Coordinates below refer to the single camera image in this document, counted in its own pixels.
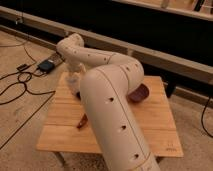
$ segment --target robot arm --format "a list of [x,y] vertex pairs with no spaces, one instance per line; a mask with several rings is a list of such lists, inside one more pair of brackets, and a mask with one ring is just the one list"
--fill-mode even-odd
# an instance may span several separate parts
[[57,44],[57,51],[72,66],[71,71],[79,71],[81,62],[95,67],[83,76],[80,93],[108,168],[159,171],[126,100],[142,83],[143,67],[130,56],[83,44],[81,36],[73,34]]

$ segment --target table leg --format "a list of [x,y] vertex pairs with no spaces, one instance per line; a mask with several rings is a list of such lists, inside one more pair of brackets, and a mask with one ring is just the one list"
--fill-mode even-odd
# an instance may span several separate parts
[[156,157],[157,163],[160,163],[163,159],[164,159],[164,157]]
[[166,87],[166,96],[169,98],[171,97],[172,93],[174,92],[176,88],[176,83],[173,81],[170,81]]
[[60,152],[53,152],[56,156],[56,158],[60,161],[61,165],[64,166],[66,164],[66,161],[64,160],[64,157],[61,155]]

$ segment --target wire on floor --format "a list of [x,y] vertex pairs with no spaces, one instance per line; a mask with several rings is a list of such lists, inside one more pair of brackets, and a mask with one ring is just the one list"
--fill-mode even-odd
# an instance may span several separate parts
[[45,94],[50,94],[50,96],[38,107],[38,109],[36,109],[31,115],[30,117],[18,128],[15,130],[15,132],[0,146],[0,150],[2,148],[4,148],[7,143],[21,130],[21,128],[23,128],[28,121],[51,99],[51,97],[55,94],[55,91],[49,91],[46,92]]
[[209,103],[210,103],[210,100],[211,100],[211,96],[208,98],[208,100],[207,100],[207,102],[206,102],[206,104],[205,104],[205,107],[204,107],[204,109],[203,109],[203,112],[202,112],[202,114],[201,114],[201,125],[202,125],[204,131],[206,132],[206,134],[207,134],[209,137],[213,138],[213,134],[211,134],[211,133],[207,130],[207,128],[205,127],[205,124],[204,124],[204,115],[205,115],[205,111],[206,111],[206,109],[207,109],[207,107],[208,107],[208,105],[209,105]]

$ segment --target screw hole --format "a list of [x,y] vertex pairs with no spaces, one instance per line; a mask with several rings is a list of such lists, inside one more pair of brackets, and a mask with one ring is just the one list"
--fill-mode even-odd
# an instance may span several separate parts
[[139,154],[135,154],[131,159],[130,159],[130,161],[135,161],[135,160],[137,160],[139,158]]
[[129,67],[126,67],[126,70],[127,70],[127,71],[130,71]]
[[114,100],[114,98],[113,98],[113,97],[110,97],[110,98],[109,98],[109,101],[110,101],[110,102],[112,102],[113,100]]
[[121,127],[121,129],[122,129],[122,130],[125,130],[125,129],[126,129],[126,125],[123,125],[123,126]]
[[126,129],[126,125],[122,125],[119,129],[118,132],[122,132]]
[[134,155],[134,159],[136,160],[139,157],[139,154]]

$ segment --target wooden table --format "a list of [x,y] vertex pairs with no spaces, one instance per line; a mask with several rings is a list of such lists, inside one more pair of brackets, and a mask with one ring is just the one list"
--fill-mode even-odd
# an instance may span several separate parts
[[[55,152],[64,163],[59,152],[101,153],[89,123],[82,130],[76,128],[84,108],[71,94],[63,73],[56,94],[37,143],[37,149]],[[145,76],[144,84],[150,90],[149,97],[141,103],[130,103],[136,120],[155,156],[182,157],[183,152],[163,82],[160,77]]]

